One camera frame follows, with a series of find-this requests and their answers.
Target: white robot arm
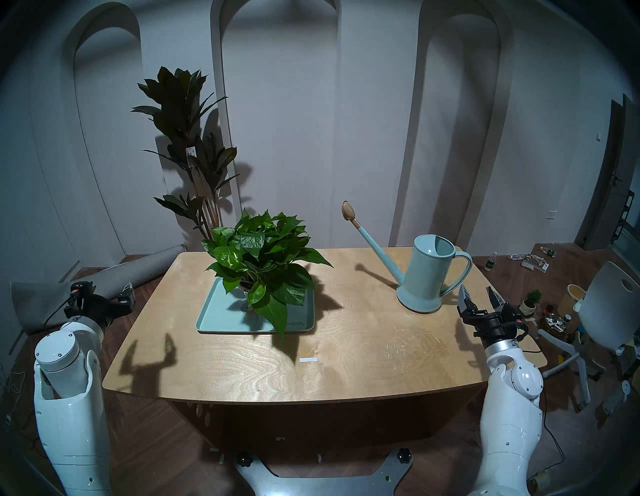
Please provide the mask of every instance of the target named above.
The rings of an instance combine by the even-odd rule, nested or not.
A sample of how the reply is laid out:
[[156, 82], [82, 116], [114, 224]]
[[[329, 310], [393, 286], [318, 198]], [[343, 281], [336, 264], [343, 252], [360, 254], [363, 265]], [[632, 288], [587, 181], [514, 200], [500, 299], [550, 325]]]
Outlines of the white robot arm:
[[[526, 334], [522, 315], [490, 287], [487, 291], [491, 314], [477, 309], [464, 285], [458, 296], [458, 312], [476, 328], [491, 370], [480, 420], [483, 458], [469, 496], [528, 496], [527, 468], [542, 433], [542, 375], [518, 346]], [[518, 328], [525, 334], [516, 336]]]
[[131, 313], [131, 284], [118, 303], [93, 294], [90, 282], [72, 286], [65, 314], [70, 321], [36, 347], [35, 392], [38, 434], [67, 495], [111, 495], [109, 433], [98, 355], [104, 329]]

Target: plant tag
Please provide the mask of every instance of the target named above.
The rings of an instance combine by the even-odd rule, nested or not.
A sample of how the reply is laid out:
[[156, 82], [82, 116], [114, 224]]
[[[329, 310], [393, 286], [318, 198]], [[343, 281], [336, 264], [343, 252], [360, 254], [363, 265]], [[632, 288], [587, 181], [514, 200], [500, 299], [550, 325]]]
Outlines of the plant tag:
[[195, 160], [189, 160], [189, 157], [198, 158], [196, 155], [196, 147], [189, 147], [185, 151], [187, 152], [187, 164], [189, 164], [190, 169], [193, 169], [196, 163]]

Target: potted plant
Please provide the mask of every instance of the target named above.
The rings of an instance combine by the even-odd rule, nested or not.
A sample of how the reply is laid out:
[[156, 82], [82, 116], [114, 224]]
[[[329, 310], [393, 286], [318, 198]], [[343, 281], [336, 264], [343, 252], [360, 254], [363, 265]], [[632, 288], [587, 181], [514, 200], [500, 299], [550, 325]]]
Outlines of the potted plant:
[[522, 312], [522, 315], [525, 317], [533, 315], [533, 312], [536, 311], [536, 305], [540, 303], [541, 298], [542, 293], [539, 289], [529, 291], [525, 299], [520, 304], [519, 310]]
[[235, 228], [217, 227], [202, 246], [216, 259], [207, 270], [222, 278], [226, 292], [236, 287], [248, 304], [284, 338], [287, 304], [302, 306], [306, 290], [314, 289], [309, 272], [296, 260], [333, 267], [313, 248], [308, 248], [306, 226], [296, 216], [271, 217], [243, 212]]
[[[169, 155], [153, 150], [145, 152], [160, 155], [162, 158], [177, 164], [189, 177], [195, 197], [179, 199], [173, 195], [165, 195], [156, 201], [175, 214], [194, 221], [202, 236], [211, 239], [211, 230], [220, 226], [218, 208], [218, 192], [222, 186], [235, 176], [225, 179], [227, 166], [236, 158], [236, 148], [218, 148], [213, 134], [204, 139], [197, 133], [200, 118], [215, 104], [225, 99], [222, 97], [205, 107], [211, 95], [200, 103], [200, 90], [207, 76], [199, 70], [190, 73], [188, 70], [176, 69], [172, 74], [166, 67], [161, 67], [155, 79], [145, 79], [146, 84], [138, 84], [140, 89], [160, 105], [141, 105], [132, 112], [140, 112], [150, 116], [150, 120], [162, 134], [171, 140], [167, 146]], [[209, 185], [212, 202], [205, 188]]]

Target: black knob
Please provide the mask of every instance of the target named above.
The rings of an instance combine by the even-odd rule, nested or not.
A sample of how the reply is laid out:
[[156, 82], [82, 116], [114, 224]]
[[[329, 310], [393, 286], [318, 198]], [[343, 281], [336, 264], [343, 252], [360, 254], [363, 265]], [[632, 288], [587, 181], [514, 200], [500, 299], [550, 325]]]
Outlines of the black knob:
[[253, 463], [253, 458], [248, 452], [241, 451], [236, 457], [236, 463], [240, 465], [240, 467], [250, 467]]
[[411, 451], [409, 451], [409, 448], [400, 448], [397, 456], [400, 463], [409, 463], [411, 461]]

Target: white chair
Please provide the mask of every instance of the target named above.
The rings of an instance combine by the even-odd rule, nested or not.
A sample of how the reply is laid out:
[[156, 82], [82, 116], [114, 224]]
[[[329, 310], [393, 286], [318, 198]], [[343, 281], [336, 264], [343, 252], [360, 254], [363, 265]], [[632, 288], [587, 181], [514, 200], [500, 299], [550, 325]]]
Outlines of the white chair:
[[[613, 351], [640, 329], [640, 286], [613, 262], [606, 262], [591, 281], [584, 298], [573, 309], [578, 312], [582, 327], [589, 337]], [[576, 333], [573, 344], [565, 343], [542, 329], [538, 333], [571, 354], [569, 359], [557, 367], [543, 372], [544, 378], [577, 362], [582, 386], [582, 401], [578, 403], [578, 409], [583, 409], [591, 402], [587, 365], [599, 370], [599, 374], [605, 371], [605, 367], [590, 357], [590, 343], [584, 338], [581, 340], [580, 333]]]

